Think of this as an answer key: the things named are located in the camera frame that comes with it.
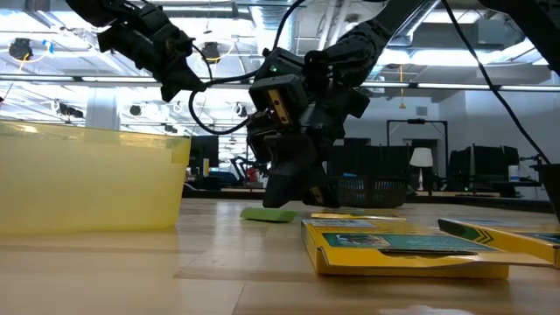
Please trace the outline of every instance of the cardboard box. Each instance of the cardboard box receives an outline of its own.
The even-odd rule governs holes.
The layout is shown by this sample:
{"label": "cardboard box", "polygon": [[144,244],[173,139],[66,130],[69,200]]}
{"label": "cardboard box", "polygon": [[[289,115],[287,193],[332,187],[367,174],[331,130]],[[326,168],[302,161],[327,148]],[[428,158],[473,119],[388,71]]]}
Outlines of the cardboard box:
{"label": "cardboard box", "polygon": [[303,220],[302,236],[327,275],[503,279],[509,265],[551,266],[403,220]]}
{"label": "cardboard box", "polygon": [[560,268],[560,225],[467,219],[440,219],[437,223],[446,233],[497,249],[531,254]]}

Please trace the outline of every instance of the pillar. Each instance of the pillar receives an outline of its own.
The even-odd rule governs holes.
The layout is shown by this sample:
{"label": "pillar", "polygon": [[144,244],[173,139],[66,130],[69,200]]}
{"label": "pillar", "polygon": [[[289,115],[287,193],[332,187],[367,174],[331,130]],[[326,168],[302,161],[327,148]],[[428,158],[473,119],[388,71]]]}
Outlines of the pillar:
{"label": "pillar", "polygon": [[115,88],[89,88],[86,127],[119,130],[121,113]]}

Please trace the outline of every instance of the white lamp shade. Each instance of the white lamp shade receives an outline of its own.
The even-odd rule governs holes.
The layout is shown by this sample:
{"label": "white lamp shade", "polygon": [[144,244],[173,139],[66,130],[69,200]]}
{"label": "white lamp shade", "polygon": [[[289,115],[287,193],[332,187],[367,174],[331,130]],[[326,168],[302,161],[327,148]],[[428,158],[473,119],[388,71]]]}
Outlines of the white lamp shade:
{"label": "white lamp shade", "polygon": [[428,148],[415,148],[410,165],[415,167],[432,167],[434,159],[431,156],[431,149]]}

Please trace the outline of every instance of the black basket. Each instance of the black basket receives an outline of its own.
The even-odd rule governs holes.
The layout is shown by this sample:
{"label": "black basket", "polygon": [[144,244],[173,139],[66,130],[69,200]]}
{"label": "black basket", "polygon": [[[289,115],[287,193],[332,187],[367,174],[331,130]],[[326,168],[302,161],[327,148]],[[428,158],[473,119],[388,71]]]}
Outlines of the black basket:
{"label": "black basket", "polygon": [[535,165],[533,168],[539,172],[539,179],[546,188],[554,213],[560,222],[560,164]]}
{"label": "black basket", "polygon": [[336,191],[343,207],[394,208],[404,204],[407,178],[336,178]]}

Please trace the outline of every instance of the green sponge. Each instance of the green sponge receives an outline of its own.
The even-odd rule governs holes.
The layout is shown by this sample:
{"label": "green sponge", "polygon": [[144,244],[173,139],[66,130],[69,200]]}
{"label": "green sponge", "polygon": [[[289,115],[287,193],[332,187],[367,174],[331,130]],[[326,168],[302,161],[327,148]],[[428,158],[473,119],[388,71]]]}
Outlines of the green sponge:
{"label": "green sponge", "polygon": [[283,209],[247,207],[241,212],[241,217],[246,220],[288,223],[294,220],[296,212]]}

